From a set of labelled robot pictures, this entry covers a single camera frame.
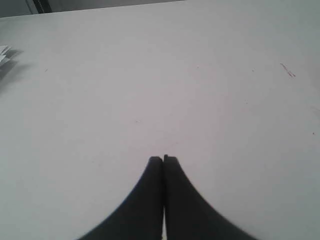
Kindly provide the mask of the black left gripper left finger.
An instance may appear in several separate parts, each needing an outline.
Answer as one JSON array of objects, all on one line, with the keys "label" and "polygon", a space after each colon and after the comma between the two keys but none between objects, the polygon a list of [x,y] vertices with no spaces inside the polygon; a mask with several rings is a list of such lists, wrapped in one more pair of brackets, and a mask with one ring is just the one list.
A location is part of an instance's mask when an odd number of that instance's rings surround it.
[{"label": "black left gripper left finger", "polygon": [[120,206],[81,239],[161,240],[163,217],[163,161],[153,156]]}]

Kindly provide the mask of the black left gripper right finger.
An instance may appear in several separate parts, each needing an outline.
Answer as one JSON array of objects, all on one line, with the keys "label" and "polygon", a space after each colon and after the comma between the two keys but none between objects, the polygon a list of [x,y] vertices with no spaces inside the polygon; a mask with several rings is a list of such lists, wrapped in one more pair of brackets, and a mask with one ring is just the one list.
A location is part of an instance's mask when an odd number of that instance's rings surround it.
[{"label": "black left gripper right finger", "polygon": [[163,159],[165,225],[168,240],[254,240],[219,214],[198,193],[178,159]]}]

